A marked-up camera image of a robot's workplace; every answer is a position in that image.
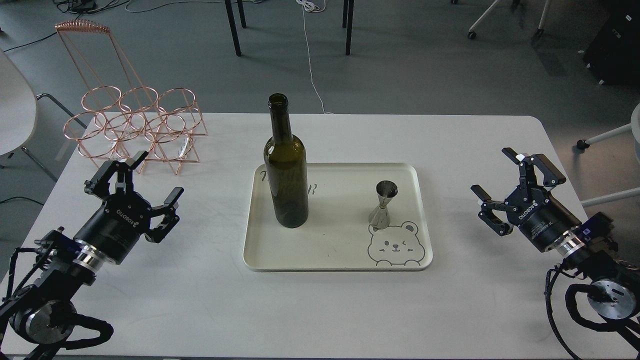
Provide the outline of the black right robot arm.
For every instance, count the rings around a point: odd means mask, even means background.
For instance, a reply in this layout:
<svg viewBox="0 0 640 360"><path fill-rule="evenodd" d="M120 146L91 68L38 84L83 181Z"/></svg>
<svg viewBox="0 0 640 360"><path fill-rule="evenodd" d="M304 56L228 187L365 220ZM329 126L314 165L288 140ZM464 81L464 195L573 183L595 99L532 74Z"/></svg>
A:
<svg viewBox="0 0 640 360"><path fill-rule="evenodd" d="M564 300L573 321L588 330L618 333L638 350L639 268L618 259L617 242L611 239L612 219L598 212L582 222L555 199L552 189L567 179L542 153L528 155L509 147L502 152L518 166L518 184L502 202L473 185L471 191L481 207L478 218L499 236L518 228L538 251L556 250L562 256L562 262L547 271L544 285L547 319L558 342L578 359L553 316L553 287L563 275L590 280L566 289Z"/></svg>

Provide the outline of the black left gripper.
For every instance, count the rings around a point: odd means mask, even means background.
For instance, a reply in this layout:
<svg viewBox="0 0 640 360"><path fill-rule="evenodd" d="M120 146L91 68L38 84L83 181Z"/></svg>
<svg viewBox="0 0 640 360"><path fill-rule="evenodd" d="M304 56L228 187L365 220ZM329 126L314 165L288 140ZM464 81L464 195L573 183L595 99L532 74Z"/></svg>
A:
<svg viewBox="0 0 640 360"><path fill-rule="evenodd" d="M159 244L180 218L178 199L183 187L174 187L162 205L151 204L134 191L133 173L149 152L140 150L125 161L105 161L90 180L84 182L84 193L103 200L102 205L76 232L73 239L93 246L113 264L121 264L145 233L147 242ZM110 180L116 175L115 193L110 194ZM151 218L162 216L150 228Z"/></svg>

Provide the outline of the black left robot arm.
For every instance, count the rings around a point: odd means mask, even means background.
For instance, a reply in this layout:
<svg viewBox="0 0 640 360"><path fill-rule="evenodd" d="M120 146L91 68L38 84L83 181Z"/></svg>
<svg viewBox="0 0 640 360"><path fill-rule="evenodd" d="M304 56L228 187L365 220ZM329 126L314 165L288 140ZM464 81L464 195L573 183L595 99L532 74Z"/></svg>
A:
<svg viewBox="0 0 640 360"><path fill-rule="evenodd" d="M125 161L105 161L84 183L84 191L102 204L73 238L57 228L37 239L35 248L19 247L12 253L1 333L11 327L36 344L29 360L50 360L60 349L107 342L113 326L78 313L73 296L82 285L94 283L103 264L121 264L141 236L160 243L179 222L176 208L182 187L175 187L158 206L134 189L133 174L148 154L142 150Z"/></svg>

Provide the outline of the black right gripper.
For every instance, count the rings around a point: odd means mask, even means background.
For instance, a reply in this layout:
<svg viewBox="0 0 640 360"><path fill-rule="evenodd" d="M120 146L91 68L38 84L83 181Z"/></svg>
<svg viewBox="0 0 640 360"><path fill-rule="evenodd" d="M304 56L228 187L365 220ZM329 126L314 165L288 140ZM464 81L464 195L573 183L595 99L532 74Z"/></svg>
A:
<svg viewBox="0 0 640 360"><path fill-rule="evenodd" d="M478 218L499 236L511 234L516 226L538 251L550 251L563 233L582 225L550 193L567 178L543 153L516 153L510 147L503 148L502 153L518 166L519 184L505 199L509 205L493 200L479 184L471 186L481 208ZM506 212L509 223L499 219L493 210Z"/></svg>

